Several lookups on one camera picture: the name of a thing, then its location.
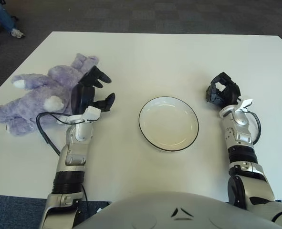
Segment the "plate rim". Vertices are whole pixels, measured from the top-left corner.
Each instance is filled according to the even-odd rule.
[[[145,138],[151,145],[153,145],[154,147],[156,147],[156,148],[158,148],[158,149],[161,149],[161,150],[164,150],[164,151],[168,151],[168,152],[176,152],[176,151],[184,150],[184,149],[190,147],[190,146],[196,141],[196,139],[197,139],[197,137],[198,137],[198,133],[199,133],[199,120],[198,120],[198,117],[197,117],[195,111],[193,110],[193,108],[191,108],[186,102],[184,102],[184,101],[181,100],[181,99],[178,99],[178,100],[180,100],[181,102],[183,102],[184,104],[186,104],[186,105],[192,110],[192,112],[194,113],[194,115],[195,115],[195,117],[196,117],[197,123],[198,123],[198,128],[197,128],[196,137],[195,137],[195,139],[194,139],[188,146],[186,146],[186,147],[184,147],[184,148],[181,148],[181,149],[176,149],[176,150],[163,149],[163,148],[161,148],[161,147],[156,146],[156,145],[153,144],[151,141],[149,141],[149,140],[147,139],[147,137],[145,136],[145,134],[143,133],[143,131],[142,131],[141,124],[140,124],[140,116],[141,116],[141,112],[142,112],[143,108],[144,108],[144,107],[146,106],[146,104],[148,104],[150,101],[153,101],[153,100],[158,99],[158,98],[165,98],[165,97],[166,97],[166,98],[178,99],[178,98],[172,97],[172,96],[159,96],[159,97],[156,97],[156,98],[153,98],[153,99],[147,101],[147,102],[142,106],[142,108],[141,108],[141,110],[140,110],[140,112],[139,112],[139,127],[140,127],[140,130],[141,130],[141,133],[142,133],[142,135],[144,136],[144,138]]]

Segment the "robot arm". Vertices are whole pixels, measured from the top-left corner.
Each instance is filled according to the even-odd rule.
[[[216,89],[215,83],[220,81],[226,86],[226,94]],[[217,76],[207,90],[207,100],[222,108],[219,115],[230,160],[229,203],[282,226],[282,203],[275,202],[249,132],[246,113],[252,99],[241,100],[239,95],[238,86],[225,73]]]
[[[83,198],[86,157],[93,136],[92,123],[100,118],[101,112],[109,111],[115,100],[112,93],[104,101],[94,102],[94,86],[103,87],[98,79],[111,82],[94,66],[72,90],[73,115],[64,120],[72,125],[67,129],[66,145],[59,154],[40,229],[71,229],[83,220],[79,204]]]

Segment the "white plate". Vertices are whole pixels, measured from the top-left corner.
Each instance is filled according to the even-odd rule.
[[[167,151],[189,147],[198,135],[196,114],[185,102],[173,97],[150,100],[140,112],[139,124],[144,137]]]

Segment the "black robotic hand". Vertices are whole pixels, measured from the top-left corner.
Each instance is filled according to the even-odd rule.
[[[225,88],[220,91],[216,84],[220,83]],[[238,104],[237,100],[240,96],[240,88],[231,78],[224,72],[216,76],[207,89],[206,99],[208,102],[219,106],[221,109],[228,105]]]
[[[105,100],[94,102],[95,88],[102,88],[103,85],[98,81],[111,83],[111,79],[98,67],[94,66],[86,73],[78,84],[72,89],[71,107],[72,114],[81,115],[88,106],[94,106],[102,112],[110,111],[110,108],[115,100],[115,94],[111,93]]]

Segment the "stuffed elephant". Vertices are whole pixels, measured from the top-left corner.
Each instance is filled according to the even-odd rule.
[[[51,68],[47,76],[21,74],[12,78],[15,87],[30,90],[22,98],[0,105],[0,123],[6,124],[12,135],[25,135],[36,130],[36,116],[42,112],[71,114],[71,91],[80,79],[95,65],[98,58],[77,54],[71,66]],[[42,126],[55,123],[52,117],[44,117]]]

